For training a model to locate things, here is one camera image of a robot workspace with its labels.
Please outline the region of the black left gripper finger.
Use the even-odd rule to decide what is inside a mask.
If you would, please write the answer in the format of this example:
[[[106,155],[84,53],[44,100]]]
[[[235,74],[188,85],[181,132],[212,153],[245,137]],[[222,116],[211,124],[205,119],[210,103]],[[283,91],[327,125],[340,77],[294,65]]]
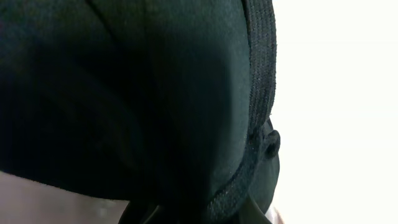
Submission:
[[[240,224],[278,224],[281,222],[280,213],[272,204],[280,171],[280,135],[273,128],[270,120],[264,124],[264,134],[267,138],[271,137],[272,141],[259,163],[249,196],[239,211]]]

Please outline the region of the black garment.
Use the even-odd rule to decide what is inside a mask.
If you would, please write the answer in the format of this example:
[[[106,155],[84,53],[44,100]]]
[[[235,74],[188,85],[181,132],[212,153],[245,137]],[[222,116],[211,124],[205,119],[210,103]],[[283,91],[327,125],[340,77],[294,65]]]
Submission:
[[[271,0],[2,0],[1,170],[121,223],[239,223],[276,52]]]

